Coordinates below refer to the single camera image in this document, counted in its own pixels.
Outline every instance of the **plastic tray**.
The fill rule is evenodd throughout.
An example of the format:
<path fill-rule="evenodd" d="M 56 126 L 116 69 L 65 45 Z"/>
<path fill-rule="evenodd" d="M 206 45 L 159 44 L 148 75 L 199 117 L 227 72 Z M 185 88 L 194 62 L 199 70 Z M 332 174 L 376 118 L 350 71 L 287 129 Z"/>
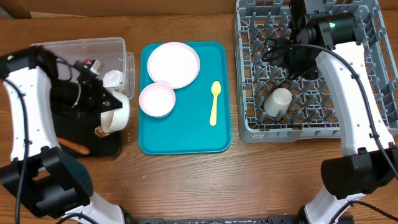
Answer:
<path fill-rule="evenodd" d="M 223 152 L 232 141 L 228 73 L 224 47 L 217 42 L 187 42 L 199 55 L 200 72 L 189 86 L 175 90 L 176 103 L 164 118 L 139 112 L 139 147 L 147 154 Z M 141 54 L 140 92 L 153 83 L 147 71 L 149 55 L 161 44 L 148 45 Z M 210 126 L 211 86 L 221 83 L 217 125 Z"/>
<path fill-rule="evenodd" d="M 125 94 L 130 100 L 134 97 L 136 76 L 134 57 L 132 53 L 126 51 L 126 44 L 123 38 L 65 40 L 33 45 L 42 45 L 55 55 L 63 57 L 70 64 L 74 64 L 76 60 L 99 59 L 104 63 L 104 68 L 97 78 L 102 79 L 105 73 L 112 70 L 123 72 L 123 82 L 119 86 L 109 89 Z M 69 77 L 69 69 L 66 66 L 58 65 L 58 71 L 61 79 Z M 79 74 L 76 70 L 72 70 L 72 72 L 72 81 L 74 82 Z"/>
<path fill-rule="evenodd" d="M 398 114 L 394 94 L 397 68 L 377 0 L 324 0 L 329 14 L 352 12 L 365 33 L 365 64 L 374 97 L 384 124 L 398 134 Z M 340 138 L 339 124 L 322 75 L 317 80 L 285 79 L 285 70 L 262 64 L 264 41 L 287 38 L 289 6 L 282 0 L 239 0 L 235 14 L 235 58 L 238 79 L 238 123 L 242 141 L 292 142 L 298 139 Z M 293 94 L 288 113 L 273 118 L 261 108 L 278 87 Z"/>

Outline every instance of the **gray dish rack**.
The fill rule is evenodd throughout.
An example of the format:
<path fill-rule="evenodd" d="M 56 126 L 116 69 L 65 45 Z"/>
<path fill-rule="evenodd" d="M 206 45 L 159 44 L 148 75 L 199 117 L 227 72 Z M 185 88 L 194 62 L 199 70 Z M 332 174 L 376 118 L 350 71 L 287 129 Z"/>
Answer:
<path fill-rule="evenodd" d="M 384 124 L 398 134 L 397 67 L 377 0 L 324 0 L 330 14 L 352 12 L 365 33 L 365 64 Z M 340 138 L 335 109 L 325 79 L 285 79 L 284 69 L 261 62 L 269 37 L 288 38 L 288 1 L 238 0 L 235 13 L 235 59 L 238 79 L 239 137 L 247 143 L 293 142 L 299 139 Z M 290 90 L 286 114 L 275 118 L 262 109 L 276 88 Z"/>

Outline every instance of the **pink plate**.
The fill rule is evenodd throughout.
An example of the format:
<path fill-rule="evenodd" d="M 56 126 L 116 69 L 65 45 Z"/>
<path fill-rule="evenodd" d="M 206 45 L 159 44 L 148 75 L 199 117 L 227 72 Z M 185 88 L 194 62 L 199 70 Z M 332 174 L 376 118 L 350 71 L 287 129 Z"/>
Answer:
<path fill-rule="evenodd" d="M 167 116 L 175 104 L 174 90 L 163 83 L 152 83 L 146 86 L 139 95 L 141 110 L 156 118 Z"/>
<path fill-rule="evenodd" d="M 195 50 L 187 44 L 170 42 L 160 45 L 151 53 L 147 69 L 154 82 L 178 89 L 196 79 L 200 60 Z"/>

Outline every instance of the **plastic spoon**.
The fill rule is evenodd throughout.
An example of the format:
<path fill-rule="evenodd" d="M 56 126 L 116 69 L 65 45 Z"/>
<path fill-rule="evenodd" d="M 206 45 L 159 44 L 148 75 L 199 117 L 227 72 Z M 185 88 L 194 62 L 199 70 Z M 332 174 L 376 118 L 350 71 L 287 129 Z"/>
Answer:
<path fill-rule="evenodd" d="M 210 125 L 216 126 L 217 124 L 217 97 L 221 93 L 221 84 L 215 81 L 211 86 L 211 93 L 213 94 L 213 107 L 211 108 Z"/>

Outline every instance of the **plastic bin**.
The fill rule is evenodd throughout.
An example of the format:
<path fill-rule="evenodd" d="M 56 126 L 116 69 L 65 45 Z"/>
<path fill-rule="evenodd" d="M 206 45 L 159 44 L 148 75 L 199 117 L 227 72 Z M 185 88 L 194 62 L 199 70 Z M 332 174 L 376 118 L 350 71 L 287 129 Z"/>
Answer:
<path fill-rule="evenodd" d="M 112 70 L 123 72 L 124 80 L 120 85 L 108 89 L 125 94 L 130 100 L 134 97 L 135 67 L 132 53 L 126 51 L 123 38 L 98 38 L 83 40 L 67 40 L 58 42 L 47 42 L 41 44 L 55 55 L 63 57 L 70 64 L 77 60 L 98 59 L 104 63 L 101 74 L 97 78 L 102 79 L 104 74 Z M 58 65 L 59 77 L 67 79 L 69 69 L 67 66 Z M 76 80 L 79 73 L 73 70 L 72 82 Z"/>
<path fill-rule="evenodd" d="M 330 14 L 352 12 L 365 33 L 365 64 L 384 124 L 398 134 L 398 76 L 377 0 L 325 0 Z M 318 79 L 285 79 L 285 70 L 262 64 L 269 37 L 287 38 L 289 6 L 283 0 L 238 0 L 235 13 L 235 59 L 238 79 L 239 137 L 252 142 L 293 142 L 298 139 L 340 138 L 340 129 L 328 88 Z M 274 119 L 261 108 L 278 87 L 293 94 L 288 112 Z"/>

